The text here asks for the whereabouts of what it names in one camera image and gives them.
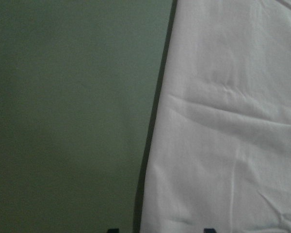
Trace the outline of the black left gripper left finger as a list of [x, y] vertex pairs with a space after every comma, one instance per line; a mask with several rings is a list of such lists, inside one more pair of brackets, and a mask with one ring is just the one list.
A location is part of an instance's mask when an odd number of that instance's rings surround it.
[[118, 233], [118, 228], [115, 229], [108, 229], [107, 233]]

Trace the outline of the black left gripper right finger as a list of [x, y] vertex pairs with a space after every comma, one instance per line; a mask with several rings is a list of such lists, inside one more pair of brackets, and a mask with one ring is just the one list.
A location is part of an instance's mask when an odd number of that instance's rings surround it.
[[214, 233], [214, 228], [205, 228], [203, 233]]

